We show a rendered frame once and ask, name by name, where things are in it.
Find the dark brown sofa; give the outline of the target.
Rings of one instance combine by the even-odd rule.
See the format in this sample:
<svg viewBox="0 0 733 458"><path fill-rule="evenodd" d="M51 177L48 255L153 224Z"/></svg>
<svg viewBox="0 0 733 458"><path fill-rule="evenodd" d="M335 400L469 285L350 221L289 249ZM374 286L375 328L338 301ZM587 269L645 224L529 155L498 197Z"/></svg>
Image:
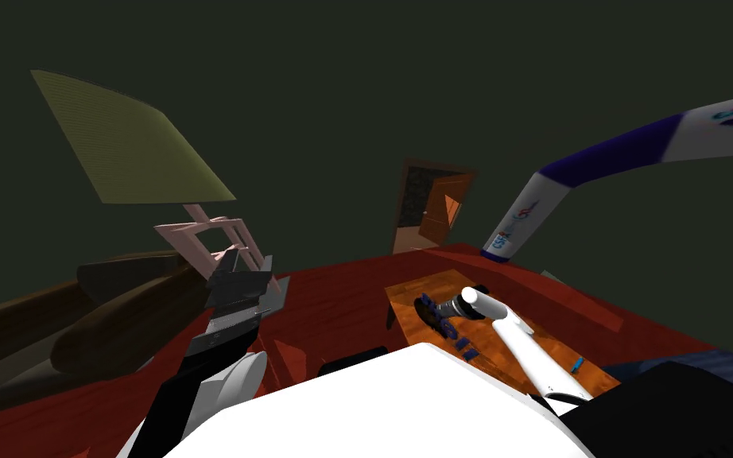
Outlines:
<svg viewBox="0 0 733 458"><path fill-rule="evenodd" d="M80 267L79 279L0 304L0 411L152 359L205 307L204 276L175 254Z"/></svg>

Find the lamp with yellow shade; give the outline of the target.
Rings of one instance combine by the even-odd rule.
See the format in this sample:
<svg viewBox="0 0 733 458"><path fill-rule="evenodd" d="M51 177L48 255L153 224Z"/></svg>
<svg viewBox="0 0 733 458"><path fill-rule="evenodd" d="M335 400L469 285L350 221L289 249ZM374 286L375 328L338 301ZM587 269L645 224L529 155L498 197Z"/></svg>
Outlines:
<svg viewBox="0 0 733 458"><path fill-rule="evenodd" d="M96 194L104 204L175 204L191 219L156 232L204 278L236 249L254 272L272 259L241 219L210 218L204 203L235 195L157 108L90 81L30 72Z"/></svg>

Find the blue toothed object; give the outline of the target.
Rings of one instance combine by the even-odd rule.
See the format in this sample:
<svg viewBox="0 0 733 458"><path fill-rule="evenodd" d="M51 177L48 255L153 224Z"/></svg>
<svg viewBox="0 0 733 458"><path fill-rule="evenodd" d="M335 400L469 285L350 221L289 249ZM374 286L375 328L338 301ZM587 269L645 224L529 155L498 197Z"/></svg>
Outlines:
<svg viewBox="0 0 733 458"><path fill-rule="evenodd" d="M470 305L463 300L460 294L455 295L453 298L445 302L436 303L436 312L449 323L445 325L448 334L440 336L449 341L451 345L458 351L460 356L467 362L470 362L472 359L476 358L479 355L479 352L473 347L471 341L467 337L460 335L460 333L456 330L456 327L451 324L449 319L453 317L459 317L469 320L483 319L483 316L480 316L477 312L470 312L470 308Z"/></svg>

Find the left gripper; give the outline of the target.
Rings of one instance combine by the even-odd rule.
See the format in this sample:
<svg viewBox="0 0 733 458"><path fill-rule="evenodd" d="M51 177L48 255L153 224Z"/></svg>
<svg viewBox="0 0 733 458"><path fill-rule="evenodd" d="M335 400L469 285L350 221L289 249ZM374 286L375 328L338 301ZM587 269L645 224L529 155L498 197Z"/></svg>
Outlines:
<svg viewBox="0 0 733 458"><path fill-rule="evenodd" d="M212 310L204 333L195 336L186 351L191 357L234 340L258 328L263 318L284 308L289 278L273 280L273 257L264 258L258 271L236 270L239 251L228 250L209 277L211 293L206 307Z"/></svg>

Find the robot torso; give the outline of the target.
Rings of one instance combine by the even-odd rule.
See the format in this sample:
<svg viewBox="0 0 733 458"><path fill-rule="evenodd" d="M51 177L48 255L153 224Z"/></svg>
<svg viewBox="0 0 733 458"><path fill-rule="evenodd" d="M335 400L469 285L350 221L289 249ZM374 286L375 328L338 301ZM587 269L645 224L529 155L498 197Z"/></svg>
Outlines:
<svg viewBox="0 0 733 458"><path fill-rule="evenodd" d="M229 407L165 458L594 458L532 398L420 343Z"/></svg>

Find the orange wooden table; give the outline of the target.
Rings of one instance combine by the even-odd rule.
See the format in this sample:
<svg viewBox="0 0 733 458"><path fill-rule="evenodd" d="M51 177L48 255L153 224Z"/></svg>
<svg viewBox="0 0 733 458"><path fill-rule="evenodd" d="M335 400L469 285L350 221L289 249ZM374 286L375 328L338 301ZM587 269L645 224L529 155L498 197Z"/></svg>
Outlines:
<svg viewBox="0 0 733 458"><path fill-rule="evenodd" d="M409 345L429 343L450 355L461 353L453 346L454 340L446 340L432 330L416 314L413 307L415 298L425 293L433 300L442 302L456 295L463 287L475 283L457 270L447 270L420 279L408 281L386 289L386 295L394 309L395 316ZM534 339L552 359L564 370L570 371L581 354L551 336L540 325L529 318L524 321L534 330ZM479 355L468 363L488 373L491 377L504 382L522 393L536 394L537 391L526 377L520 363L503 344L491 327L489 320L470 321L460 318L450 319L456 331L474 345ZM592 396L596 397L619 384L605 371L586 359L573 378Z"/></svg>

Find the brown wooden door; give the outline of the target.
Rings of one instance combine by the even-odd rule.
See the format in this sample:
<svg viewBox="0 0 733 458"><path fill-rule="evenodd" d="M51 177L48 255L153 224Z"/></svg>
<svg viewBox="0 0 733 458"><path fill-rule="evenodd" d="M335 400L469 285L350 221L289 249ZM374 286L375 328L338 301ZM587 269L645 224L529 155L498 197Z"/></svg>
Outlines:
<svg viewBox="0 0 733 458"><path fill-rule="evenodd" d="M426 207L423 211L418 234L412 235L409 228L400 228L403 202L406 195L406 182L412 168L435 169L448 171L447 177L437 177L427 194ZM462 166L436 163L407 157L401 167L400 188L395 209L393 232L390 242L390 253L396 253L398 238L406 245L407 250L420 250L411 245L412 241L423 242L424 248L440 246L446 240L463 207L465 197L478 171Z"/></svg>

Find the white and blue curved pole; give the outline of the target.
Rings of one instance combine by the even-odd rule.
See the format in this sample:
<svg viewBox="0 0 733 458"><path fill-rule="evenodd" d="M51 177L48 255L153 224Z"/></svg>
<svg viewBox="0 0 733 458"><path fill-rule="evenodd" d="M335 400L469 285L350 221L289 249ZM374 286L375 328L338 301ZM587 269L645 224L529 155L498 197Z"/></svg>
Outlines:
<svg viewBox="0 0 733 458"><path fill-rule="evenodd" d="M480 254L508 262L574 188L649 165L733 157L733 99L620 134L537 170Z"/></svg>

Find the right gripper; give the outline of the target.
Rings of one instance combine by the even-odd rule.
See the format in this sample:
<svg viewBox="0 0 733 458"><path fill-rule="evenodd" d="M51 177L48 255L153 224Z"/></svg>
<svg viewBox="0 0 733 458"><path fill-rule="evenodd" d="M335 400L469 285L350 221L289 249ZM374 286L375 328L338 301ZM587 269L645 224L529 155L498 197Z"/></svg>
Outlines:
<svg viewBox="0 0 733 458"><path fill-rule="evenodd" d="M427 295L416 297L413 302L413 307L417 316L433 331L440 335L448 334L445 325L449 323L436 312L436 303Z"/></svg>

